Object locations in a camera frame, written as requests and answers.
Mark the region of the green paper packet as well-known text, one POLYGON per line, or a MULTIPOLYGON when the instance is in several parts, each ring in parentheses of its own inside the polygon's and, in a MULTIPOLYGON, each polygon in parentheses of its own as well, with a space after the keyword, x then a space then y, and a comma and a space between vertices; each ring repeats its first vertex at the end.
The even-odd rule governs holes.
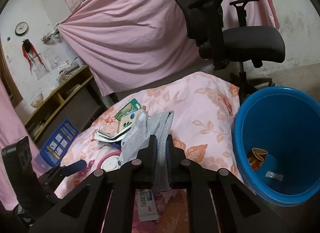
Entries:
POLYGON ((127 103, 125 106, 123 106, 115 115, 116 120, 120 121, 122 117, 133 113, 135 111, 138 111, 142 108, 140 103, 133 98, 129 103, 127 103))

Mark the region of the floral pink tablecloth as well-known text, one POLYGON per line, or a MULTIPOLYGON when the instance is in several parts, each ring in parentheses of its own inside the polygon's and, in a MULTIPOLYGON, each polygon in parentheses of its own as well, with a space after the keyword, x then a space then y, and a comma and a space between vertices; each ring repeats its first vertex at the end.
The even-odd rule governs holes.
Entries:
POLYGON ((115 134, 118 130, 116 113, 130 100, 146 107, 150 116, 173 111, 170 133, 174 146, 203 168, 226 168, 239 175, 232 148, 232 126, 239 110, 239 90, 235 85, 204 72, 195 72, 173 83, 142 90, 122 99, 100 115, 80 133, 62 160, 70 165, 85 160, 87 167, 59 185, 56 195, 63 198, 97 167, 100 160, 114 152, 113 147, 99 148, 96 131, 115 134))

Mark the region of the clear plastic scrap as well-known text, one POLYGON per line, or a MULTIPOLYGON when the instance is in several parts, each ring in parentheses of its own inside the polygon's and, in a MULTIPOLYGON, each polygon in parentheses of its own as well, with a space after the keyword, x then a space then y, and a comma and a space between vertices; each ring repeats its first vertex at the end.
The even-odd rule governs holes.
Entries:
POLYGON ((284 178, 282 174, 274 173, 271 171, 267 171, 265 174, 265 177, 270 179, 276 179, 276 180, 279 180, 280 182, 282 182, 284 178))

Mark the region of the red hanging tassel ornament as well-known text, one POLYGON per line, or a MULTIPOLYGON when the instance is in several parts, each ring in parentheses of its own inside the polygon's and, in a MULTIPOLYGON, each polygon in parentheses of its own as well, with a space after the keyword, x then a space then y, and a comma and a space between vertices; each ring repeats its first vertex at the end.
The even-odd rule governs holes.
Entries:
POLYGON ((37 53, 35 47, 33 44, 29 41, 29 39, 25 39, 22 42, 22 52, 23 56, 27 60, 29 64, 30 72, 32 72, 33 65, 35 65, 34 59, 37 58, 39 63, 44 67, 44 69, 47 71, 47 67, 45 66, 44 62, 42 61, 40 55, 37 53))

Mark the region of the round wall clock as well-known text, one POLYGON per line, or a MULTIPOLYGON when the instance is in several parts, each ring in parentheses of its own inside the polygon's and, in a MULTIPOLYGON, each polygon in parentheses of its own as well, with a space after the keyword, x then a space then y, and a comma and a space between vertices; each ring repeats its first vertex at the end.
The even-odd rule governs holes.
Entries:
POLYGON ((29 26, 25 21, 19 22, 15 27, 15 34, 21 37, 27 33, 28 29, 29 26))

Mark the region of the wooden shelf unit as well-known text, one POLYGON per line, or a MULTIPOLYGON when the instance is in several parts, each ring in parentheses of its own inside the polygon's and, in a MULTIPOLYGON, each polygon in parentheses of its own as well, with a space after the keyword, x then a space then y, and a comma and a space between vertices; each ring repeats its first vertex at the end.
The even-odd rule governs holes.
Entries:
POLYGON ((41 146, 65 119, 79 132, 88 128, 106 110, 95 86, 91 70, 85 66, 54 89, 24 123, 33 141, 41 146))

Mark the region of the white green paper wrapper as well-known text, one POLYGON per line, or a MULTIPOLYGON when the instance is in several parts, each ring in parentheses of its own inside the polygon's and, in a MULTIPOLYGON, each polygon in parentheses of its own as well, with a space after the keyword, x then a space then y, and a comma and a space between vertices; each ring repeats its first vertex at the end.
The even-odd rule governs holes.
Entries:
POLYGON ((127 134, 127 132, 117 133, 117 134, 109 134, 109 133, 104 133, 104 132, 98 130, 94 134, 94 139, 101 141, 101 142, 112 143, 112 142, 121 141, 126 136, 126 134, 127 134))

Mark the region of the white medicine box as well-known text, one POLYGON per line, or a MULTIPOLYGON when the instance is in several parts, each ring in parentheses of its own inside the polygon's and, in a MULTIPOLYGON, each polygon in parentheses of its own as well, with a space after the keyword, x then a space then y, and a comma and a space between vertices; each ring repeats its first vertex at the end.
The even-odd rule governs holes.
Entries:
POLYGON ((141 221, 156 221, 159 218, 155 199, 151 191, 142 190, 137 195, 138 217, 141 221))

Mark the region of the beige phone case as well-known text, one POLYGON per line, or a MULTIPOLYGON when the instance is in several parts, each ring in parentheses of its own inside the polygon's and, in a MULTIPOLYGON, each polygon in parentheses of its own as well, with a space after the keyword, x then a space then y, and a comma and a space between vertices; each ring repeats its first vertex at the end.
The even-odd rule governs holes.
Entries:
POLYGON ((134 125, 138 115, 143 111, 144 109, 140 109, 138 111, 129 113, 126 116, 123 116, 118 126, 118 133, 127 132, 134 125))

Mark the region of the blue plastic bucket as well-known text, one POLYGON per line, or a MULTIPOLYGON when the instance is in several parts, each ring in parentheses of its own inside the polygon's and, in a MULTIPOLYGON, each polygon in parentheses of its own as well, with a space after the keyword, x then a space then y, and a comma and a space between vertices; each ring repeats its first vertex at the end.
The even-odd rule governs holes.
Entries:
POLYGON ((255 193, 278 206, 302 204, 319 191, 319 103, 288 87, 269 87, 249 96, 233 126, 233 152, 238 170, 255 193), (252 148, 268 155, 253 171, 252 148), (266 178, 267 171, 283 181, 266 178))

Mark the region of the orange wrapper in bucket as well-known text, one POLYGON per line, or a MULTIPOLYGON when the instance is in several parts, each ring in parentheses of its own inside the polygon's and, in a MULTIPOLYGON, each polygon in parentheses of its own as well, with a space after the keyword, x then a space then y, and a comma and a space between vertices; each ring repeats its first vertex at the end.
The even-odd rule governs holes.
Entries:
POLYGON ((252 148, 247 155, 248 162, 253 171, 257 171, 264 163, 268 152, 260 148, 252 148))

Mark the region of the black office chair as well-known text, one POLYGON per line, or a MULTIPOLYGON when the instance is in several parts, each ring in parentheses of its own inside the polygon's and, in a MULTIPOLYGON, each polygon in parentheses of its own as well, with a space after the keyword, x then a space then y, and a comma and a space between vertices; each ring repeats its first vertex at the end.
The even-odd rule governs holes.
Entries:
POLYGON ((271 26, 248 26, 249 2, 258 0, 236 0, 230 3, 236 9, 239 25, 224 29, 223 0, 175 0, 183 12, 187 37, 196 42, 202 59, 213 60, 215 70, 225 69, 229 63, 239 63, 239 74, 230 74, 232 83, 239 87, 240 97, 255 93, 258 85, 273 87, 272 78, 248 79, 244 62, 251 61, 257 69, 263 62, 283 63, 285 43, 279 31, 271 26))

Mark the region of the grey mesh cloth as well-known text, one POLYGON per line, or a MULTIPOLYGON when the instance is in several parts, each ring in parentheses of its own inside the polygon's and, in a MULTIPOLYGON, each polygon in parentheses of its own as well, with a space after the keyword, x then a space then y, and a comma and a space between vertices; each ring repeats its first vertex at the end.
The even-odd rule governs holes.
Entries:
POLYGON ((137 158, 138 151, 146 148, 151 135, 157 139, 154 192, 167 191, 169 189, 168 172, 166 162, 166 142, 170 133, 174 112, 167 111, 149 116, 146 111, 138 114, 135 123, 121 141, 121 154, 119 165, 137 158))

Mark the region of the pink hanging curtain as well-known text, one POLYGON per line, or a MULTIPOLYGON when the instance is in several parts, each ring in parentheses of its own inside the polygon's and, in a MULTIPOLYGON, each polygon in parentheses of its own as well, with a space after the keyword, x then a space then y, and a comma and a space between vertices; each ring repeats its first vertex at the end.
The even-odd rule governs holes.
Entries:
POLYGON ((174 0, 88 0, 58 29, 103 96, 140 88, 201 60, 174 0))

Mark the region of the blue cardboard box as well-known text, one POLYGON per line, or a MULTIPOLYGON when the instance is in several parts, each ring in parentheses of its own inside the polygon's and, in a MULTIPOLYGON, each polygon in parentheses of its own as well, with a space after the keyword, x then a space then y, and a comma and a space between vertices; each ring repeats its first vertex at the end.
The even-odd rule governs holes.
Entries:
POLYGON ((35 163, 44 172, 59 166, 78 134, 75 126, 65 119, 44 143, 34 159, 35 163))

